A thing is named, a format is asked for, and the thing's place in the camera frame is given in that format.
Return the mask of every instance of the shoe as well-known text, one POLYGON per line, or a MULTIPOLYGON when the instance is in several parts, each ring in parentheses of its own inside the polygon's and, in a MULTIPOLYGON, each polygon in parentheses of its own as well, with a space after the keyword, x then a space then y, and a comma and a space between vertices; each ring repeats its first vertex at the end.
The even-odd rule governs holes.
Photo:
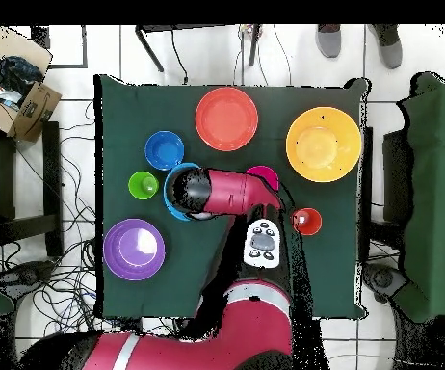
POLYGON ((368 28, 379 42, 380 59, 389 69, 395 69, 403 62, 403 47, 397 33, 399 24, 368 24, 368 28))
POLYGON ((317 44, 327 58, 335 58, 341 52, 341 25, 318 24, 317 44))

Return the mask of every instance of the red cup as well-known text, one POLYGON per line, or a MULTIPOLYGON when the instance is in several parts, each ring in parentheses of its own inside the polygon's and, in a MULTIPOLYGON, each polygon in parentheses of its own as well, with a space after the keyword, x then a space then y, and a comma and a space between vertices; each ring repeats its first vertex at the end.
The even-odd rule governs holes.
POLYGON ((291 217, 293 228, 301 235, 313 235, 322 227, 322 216, 314 208, 302 208, 291 217))

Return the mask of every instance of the magenta cup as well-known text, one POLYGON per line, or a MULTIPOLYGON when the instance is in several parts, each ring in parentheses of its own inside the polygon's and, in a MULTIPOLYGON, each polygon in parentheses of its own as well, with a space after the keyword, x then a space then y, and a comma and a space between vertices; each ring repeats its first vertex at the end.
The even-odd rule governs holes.
POLYGON ((274 190, 279 190, 279 177, 277 176, 277 173, 274 172, 274 169, 262 165, 253 166, 253 168, 249 168, 246 173, 255 174, 256 176, 265 178, 267 183, 269 183, 274 190))

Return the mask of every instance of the black cloth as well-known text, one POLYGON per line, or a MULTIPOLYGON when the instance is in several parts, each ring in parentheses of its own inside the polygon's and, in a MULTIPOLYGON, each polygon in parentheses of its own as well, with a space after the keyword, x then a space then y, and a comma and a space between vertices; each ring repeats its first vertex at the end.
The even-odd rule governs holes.
POLYGON ((37 66, 33 66, 22 57, 7 57, 0 60, 0 73, 3 81, 0 87, 6 91, 16 91, 22 95, 17 102, 21 106, 35 82, 42 82, 44 79, 37 66))

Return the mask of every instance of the cup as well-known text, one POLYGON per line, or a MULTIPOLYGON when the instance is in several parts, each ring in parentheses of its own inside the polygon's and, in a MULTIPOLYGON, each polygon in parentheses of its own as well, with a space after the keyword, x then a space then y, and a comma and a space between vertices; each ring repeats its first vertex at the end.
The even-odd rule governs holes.
POLYGON ((158 189, 159 182, 149 172, 136 172, 128 180, 128 190, 138 200, 152 198, 158 189))
POLYGON ((301 235, 314 235, 322 227, 322 216, 314 208, 302 208, 291 217, 293 229, 301 235))

